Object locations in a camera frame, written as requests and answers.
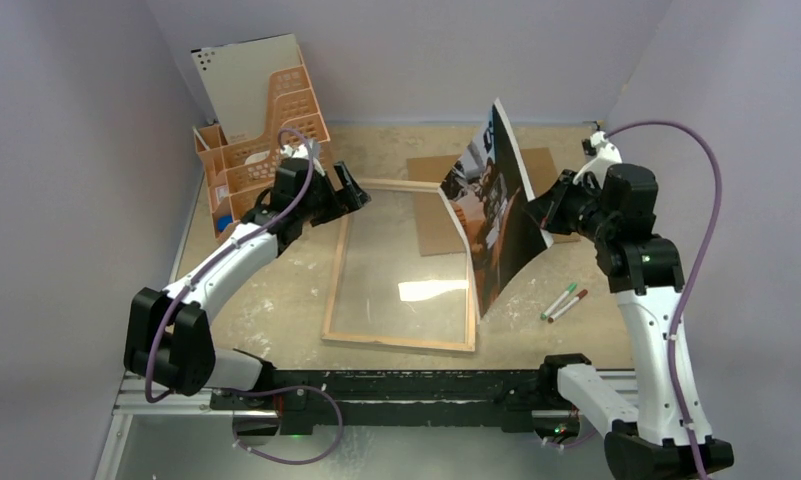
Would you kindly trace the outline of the printed photo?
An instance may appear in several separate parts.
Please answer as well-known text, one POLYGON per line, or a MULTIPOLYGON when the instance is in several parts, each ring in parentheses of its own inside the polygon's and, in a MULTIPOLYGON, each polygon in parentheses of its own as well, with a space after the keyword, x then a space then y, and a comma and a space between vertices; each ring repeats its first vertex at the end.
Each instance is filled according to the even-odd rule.
POLYGON ((500 99, 451 165, 439 195, 468 254, 482 318, 510 281, 553 244, 525 211, 536 194, 500 99))

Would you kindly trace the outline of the brown cardboard backing board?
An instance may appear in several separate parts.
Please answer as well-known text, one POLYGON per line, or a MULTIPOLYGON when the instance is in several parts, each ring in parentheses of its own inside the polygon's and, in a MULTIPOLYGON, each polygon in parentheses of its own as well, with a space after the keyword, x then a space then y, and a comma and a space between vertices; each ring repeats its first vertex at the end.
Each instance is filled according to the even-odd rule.
MULTIPOLYGON (((519 149, 506 147, 501 158, 505 168, 507 185, 511 188, 528 188, 531 195, 551 187, 558 179, 558 171, 550 151, 546 148, 519 149)), ((409 178, 415 181, 437 182, 444 180, 454 165, 455 156, 409 158, 409 178)), ((412 195, 414 220, 416 222, 419 252, 423 256, 463 253, 461 235, 454 229, 454 222, 438 194, 415 193, 412 195)), ((521 212, 522 203, 517 201, 507 211, 503 221, 501 239, 495 242, 493 251, 508 258, 533 258, 545 246, 544 237, 532 224, 532 220, 521 212)))

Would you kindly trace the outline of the orange plastic file organizer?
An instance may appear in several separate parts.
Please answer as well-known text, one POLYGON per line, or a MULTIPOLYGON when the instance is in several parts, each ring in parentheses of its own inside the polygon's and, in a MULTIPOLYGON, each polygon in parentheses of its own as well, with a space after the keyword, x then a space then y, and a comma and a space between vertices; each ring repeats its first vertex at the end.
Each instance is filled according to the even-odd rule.
POLYGON ((321 146, 321 164, 330 168, 333 163, 330 134, 304 64, 273 73, 267 100, 266 131, 257 138, 229 144, 217 123, 194 130, 195 152, 205 173, 205 191, 217 243, 229 237, 236 221, 273 183, 279 164, 280 128, 293 128, 316 140, 321 146), (218 235, 215 221, 224 215, 231 215, 233 224, 218 235))

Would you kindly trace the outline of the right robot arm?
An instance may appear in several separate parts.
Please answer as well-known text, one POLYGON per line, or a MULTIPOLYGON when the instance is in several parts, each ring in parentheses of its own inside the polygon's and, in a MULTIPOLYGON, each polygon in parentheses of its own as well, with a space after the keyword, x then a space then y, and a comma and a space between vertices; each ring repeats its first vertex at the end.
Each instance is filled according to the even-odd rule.
POLYGON ((576 233, 597 264, 624 319, 638 388, 626 401, 576 355, 548 357, 537 392, 552 407, 575 406, 602 435, 616 479, 708 479, 734 465, 732 445, 714 436, 694 382, 682 325, 685 280, 675 244, 654 233, 654 174, 616 164, 602 180, 563 171, 525 209, 555 234, 576 233))

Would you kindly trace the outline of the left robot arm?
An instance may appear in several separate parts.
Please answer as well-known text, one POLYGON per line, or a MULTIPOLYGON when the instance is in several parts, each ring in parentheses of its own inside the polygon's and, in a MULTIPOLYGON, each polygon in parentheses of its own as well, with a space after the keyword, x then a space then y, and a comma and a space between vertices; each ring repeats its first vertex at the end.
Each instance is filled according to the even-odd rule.
POLYGON ((318 226, 363 208, 370 195, 346 165, 333 166, 340 186, 313 160, 288 158, 228 237, 191 272, 161 290, 132 299, 124 351, 126 370, 145 380, 148 402, 191 396, 204 388, 235 390, 248 408, 273 399, 270 363, 252 354, 218 349, 211 324, 231 297, 283 254, 306 224, 318 226))

